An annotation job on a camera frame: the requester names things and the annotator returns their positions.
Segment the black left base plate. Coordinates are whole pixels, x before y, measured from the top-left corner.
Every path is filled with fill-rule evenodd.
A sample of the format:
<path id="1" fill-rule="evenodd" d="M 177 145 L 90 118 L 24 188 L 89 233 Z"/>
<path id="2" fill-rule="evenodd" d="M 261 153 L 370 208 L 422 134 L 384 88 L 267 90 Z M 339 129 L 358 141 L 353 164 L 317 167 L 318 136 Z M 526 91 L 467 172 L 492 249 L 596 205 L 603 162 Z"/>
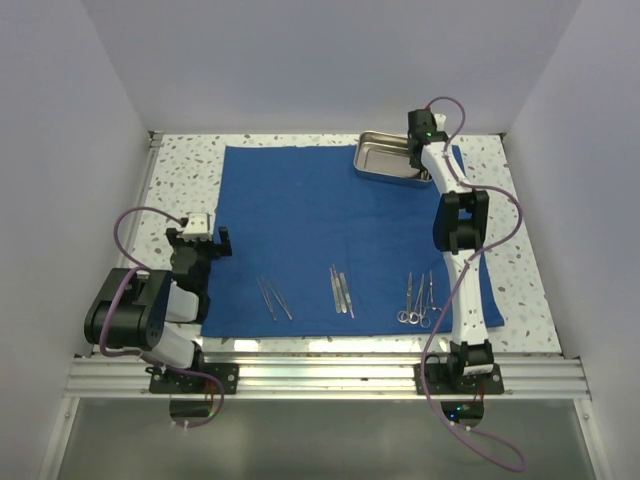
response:
<path id="1" fill-rule="evenodd" d="M 234 395 L 237 390 L 239 365 L 235 363 L 204 363 L 196 368 L 197 372 L 216 378 L 226 394 Z M 179 374 L 163 371 L 159 367 L 149 366 L 145 372 L 151 376 L 149 392 L 152 394 L 203 394 L 209 392 L 208 379 L 202 376 Z"/>

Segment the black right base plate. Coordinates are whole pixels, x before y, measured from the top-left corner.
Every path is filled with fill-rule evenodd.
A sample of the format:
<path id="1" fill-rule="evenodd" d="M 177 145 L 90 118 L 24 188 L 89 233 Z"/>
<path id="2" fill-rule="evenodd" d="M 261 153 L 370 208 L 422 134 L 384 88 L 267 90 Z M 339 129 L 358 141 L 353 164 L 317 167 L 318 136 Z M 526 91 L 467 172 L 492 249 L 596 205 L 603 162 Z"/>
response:
<path id="1" fill-rule="evenodd" d="M 505 393 L 500 366 L 490 373 L 455 376 L 448 357 L 429 354 L 423 364 L 414 365 L 414 383 L 418 394 L 424 384 L 431 395 L 501 395 Z"/>

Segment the silver scalpel handle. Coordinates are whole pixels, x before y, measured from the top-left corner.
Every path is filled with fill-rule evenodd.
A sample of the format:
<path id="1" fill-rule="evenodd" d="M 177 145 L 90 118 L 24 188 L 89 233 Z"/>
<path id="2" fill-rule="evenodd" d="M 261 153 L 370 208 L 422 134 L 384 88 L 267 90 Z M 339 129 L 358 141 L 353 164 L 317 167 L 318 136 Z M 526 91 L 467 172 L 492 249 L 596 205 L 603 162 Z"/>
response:
<path id="1" fill-rule="evenodd" d="M 342 313 L 348 312 L 347 285 L 346 278 L 342 272 L 337 274 L 337 291 L 339 297 L 340 310 Z"/>
<path id="2" fill-rule="evenodd" d="M 334 297 L 335 309 L 337 313 L 342 313 L 340 294 L 338 292 L 339 284 L 338 284 L 338 279 L 336 277 L 336 272 L 333 265 L 329 267 L 329 271 L 330 271 L 330 277 L 331 277 L 331 286 L 332 286 L 332 292 Z"/>
<path id="3" fill-rule="evenodd" d="M 346 276 L 345 276 L 345 274 L 343 272 L 340 272 L 339 273 L 339 278 L 340 278 L 340 283 L 341 283 L 343 296 L 344 296 L 344 299 L 345 299 L 346 308 L 347 308 L 351 318 L 355 318 L 353 302 L 352 302 L 351 294 L 350 294 L 350 291 L 349 291 L 349 287 L 348 287 Z"/>

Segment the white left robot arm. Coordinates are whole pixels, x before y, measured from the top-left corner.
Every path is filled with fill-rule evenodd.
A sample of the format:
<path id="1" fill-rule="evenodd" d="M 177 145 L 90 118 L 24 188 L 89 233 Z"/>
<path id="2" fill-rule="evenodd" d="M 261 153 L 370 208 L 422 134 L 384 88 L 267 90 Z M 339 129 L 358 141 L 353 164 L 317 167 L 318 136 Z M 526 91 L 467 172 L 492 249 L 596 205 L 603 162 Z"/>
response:
<path id="1" fill-rule="evenodd" d="M 218 242 L 186 240 L 169 228 L 169 270 L 112 269 L 85 317 L 86 341 L 104 356 L 138 355 L 173 367 L 172 379 L 182 390 L 201 390 L 208 379 L 207 367 L 199 362 L 201 349 L 169 325 L 204 322 L 212 263 L 232 254 L 228 229 L 220 227 L 218 234 Z"/>

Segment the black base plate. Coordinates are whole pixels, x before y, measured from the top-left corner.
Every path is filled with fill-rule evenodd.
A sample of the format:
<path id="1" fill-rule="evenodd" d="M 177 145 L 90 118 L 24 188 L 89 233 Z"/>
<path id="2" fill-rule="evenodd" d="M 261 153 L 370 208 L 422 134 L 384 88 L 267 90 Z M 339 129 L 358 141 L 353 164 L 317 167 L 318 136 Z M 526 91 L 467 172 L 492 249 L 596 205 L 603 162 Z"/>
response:
<path id="1" fill-rule="evenodd" d="M 424 384 L 431 395 L 501 395 L 505 393 L 500 366 L 490 373 L 455 376 L 448 357 L 429 354 L 423 364 L 414 365 L 414 383 L 418 394 Z"/>
<path id="2" fill-rule="evenodd" d="M 226 394 L 234 395 L 237 390 L 239 365 L 235 363 L 204 363 L 196 368 L 197 372 L 216 378 Z M 179 374 L 163 371 L 159 367 L 149 366 L 145 372 L 151 376 L 149 392 L 152 394 L 203 394 L 209 392 L 208 379 L 202 376 Z"/>

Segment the silver surgical forceps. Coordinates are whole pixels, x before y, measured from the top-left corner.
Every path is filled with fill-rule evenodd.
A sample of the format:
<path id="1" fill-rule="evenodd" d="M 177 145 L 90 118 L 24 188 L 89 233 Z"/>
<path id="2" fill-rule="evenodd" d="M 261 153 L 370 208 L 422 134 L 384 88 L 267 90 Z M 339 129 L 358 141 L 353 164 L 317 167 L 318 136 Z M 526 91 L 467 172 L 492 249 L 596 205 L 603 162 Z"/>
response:
<path id="1" fill-rule="evenodd" d="M 416 301 L 414 303 L 413 310 L 419 316 L 419 323 L 416 325 L 419 325 L 423 329 L 427 329 L 431 325 L 431 321 L 428 318 L 428 313 L 425 310 L 425 296 L 427 293 L 427 288 L 428 288 L 428 282 L 426 281 L 425 275 L 422 275 L 420 279 L 418 294 L 417 294 Z"/>
<path id="2" fill-rule="evenodd" d="M 433 272 L 429 271 L 428 288 L 425 296 L 425 310 L 428 312 L 439 312 L 441 308 L 436 304 Z"/>

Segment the aluminium rail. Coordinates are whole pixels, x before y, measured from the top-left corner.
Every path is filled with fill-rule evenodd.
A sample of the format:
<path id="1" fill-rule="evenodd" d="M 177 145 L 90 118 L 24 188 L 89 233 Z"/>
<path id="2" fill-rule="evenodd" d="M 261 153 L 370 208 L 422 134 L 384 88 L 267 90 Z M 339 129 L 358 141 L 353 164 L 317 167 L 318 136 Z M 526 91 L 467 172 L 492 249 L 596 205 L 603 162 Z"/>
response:
<path id="1" fill-rule="evenodd" d="M 126 205 L 129 207 L 161 208 L 157 190 L 163 187 L 165 175 L 157 166 L 159 154 L 164 145 L 165 133 L 149 133 L 149 146 L 142 165 L 140 179 L 136 183 L 134 198 Z M 118 227 L 118 239 L 124 250 L 134 259 L 151 267 L 165 264 L 164 228 L 167 220 L 164 216 L 149 210 L 136 210 L 127 214 Z"/>
<path id="2" fill-rule="evenodd" d="M 420 355 L 214 355 L 235 363 L 235 399 L 409 400 L 417 397 L 413 367 Z M 559 356 L 499 355 L 501 400 L 583 400 L 591 397 L 582 363 Z M 145 365 L 100 355 L 72 361 L 67 398 L 143 398 L 151 395 Z"/>

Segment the aluminium left side rail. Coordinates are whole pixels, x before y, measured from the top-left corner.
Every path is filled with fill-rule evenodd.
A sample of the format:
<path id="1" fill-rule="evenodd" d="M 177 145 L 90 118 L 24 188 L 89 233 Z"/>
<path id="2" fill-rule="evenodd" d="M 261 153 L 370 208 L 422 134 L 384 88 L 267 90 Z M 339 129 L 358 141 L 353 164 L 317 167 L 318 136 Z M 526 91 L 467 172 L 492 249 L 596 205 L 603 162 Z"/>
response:
<path id="1" fill-rule="evenodd" d="M 149 133 L 149 146 L 142 165 L 140 179 L 136 183 L 134 198 L 126 205 L 129 207 L 161 208 L 157 190 L 163 187 L 165 175 L 157 166 L 159 154 L 164 145 L 165 133 Z M 124 250 L 134 259 L 151 267 L 165 264 L 164 228 L 167 220 L 164 216 L 149 210 L 136 210 L 127 214 L 118 227 L 118 239 Z"/>

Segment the aluminium front rail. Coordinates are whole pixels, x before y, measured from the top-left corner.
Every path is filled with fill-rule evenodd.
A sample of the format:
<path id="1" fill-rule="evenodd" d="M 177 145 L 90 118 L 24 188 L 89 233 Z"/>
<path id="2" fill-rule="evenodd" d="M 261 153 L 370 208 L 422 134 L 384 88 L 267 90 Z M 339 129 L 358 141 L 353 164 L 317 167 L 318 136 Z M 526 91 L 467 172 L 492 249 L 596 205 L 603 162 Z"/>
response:
<path id="1" fill-rule="evenodd" d="M 214 355 L 235 363 L 235 399 L 409 400 L 417 397 L 413 367 L 420 355 Z M 501 400 L 583 400 L 591 397 L 582 363 L 559 356 L 499 355 Z M 67 398 L 143 398 L 151 395 L 145 365 L 100 355 L 72 361 Z"/>

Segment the silver surgical scissors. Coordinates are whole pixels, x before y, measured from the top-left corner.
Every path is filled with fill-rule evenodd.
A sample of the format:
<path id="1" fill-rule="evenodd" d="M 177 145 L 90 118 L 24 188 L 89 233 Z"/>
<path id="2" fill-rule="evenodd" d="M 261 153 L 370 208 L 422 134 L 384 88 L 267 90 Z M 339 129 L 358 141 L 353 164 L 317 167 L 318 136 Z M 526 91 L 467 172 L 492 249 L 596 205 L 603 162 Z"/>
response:
<path id="1" fill-rule="evenodd" d="M 419 316 L 413 310 L 413 275 L 408 274 L 405 309 L 397 313 L 397 320 L 402 324 L 416 325 L 419 323 Z"/>

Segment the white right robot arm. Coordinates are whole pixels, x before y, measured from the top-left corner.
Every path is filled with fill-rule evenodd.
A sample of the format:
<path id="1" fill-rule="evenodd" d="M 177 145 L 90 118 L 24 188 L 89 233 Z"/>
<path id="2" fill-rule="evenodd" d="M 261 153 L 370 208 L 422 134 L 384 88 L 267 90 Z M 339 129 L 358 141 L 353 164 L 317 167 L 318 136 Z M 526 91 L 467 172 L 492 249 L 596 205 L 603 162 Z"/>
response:
<path id="1" fill-rule="evenodd" d="M 451 298 L 442 308 L 443 314 L 452 315 L 449 353 L 444 361 L 425 355 L 422 388 L 430 394 L 479 393 L 495 366 L 480 279 L 489 194 L 471 186 L 428 107 L 408 113 L 407 148 L 411 166 L 428 172 L 439 193 L 433 243 L 443 255 L 451 287 Z"/>

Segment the stainless steel instrument tray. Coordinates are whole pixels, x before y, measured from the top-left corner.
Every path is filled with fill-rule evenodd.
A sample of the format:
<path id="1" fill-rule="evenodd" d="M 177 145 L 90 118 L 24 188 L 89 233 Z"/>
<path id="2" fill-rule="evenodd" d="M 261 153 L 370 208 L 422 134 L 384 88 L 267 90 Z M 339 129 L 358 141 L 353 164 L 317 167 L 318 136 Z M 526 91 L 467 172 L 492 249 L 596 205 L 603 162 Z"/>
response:
<path id="1" fill-rule="evenodd" d="M 413 188 L 427 188 L 431 176 L 410 165 L 407 138 L 376 131 L 365 131 L 358 139 L 353 161 L 362 178 Z"/>

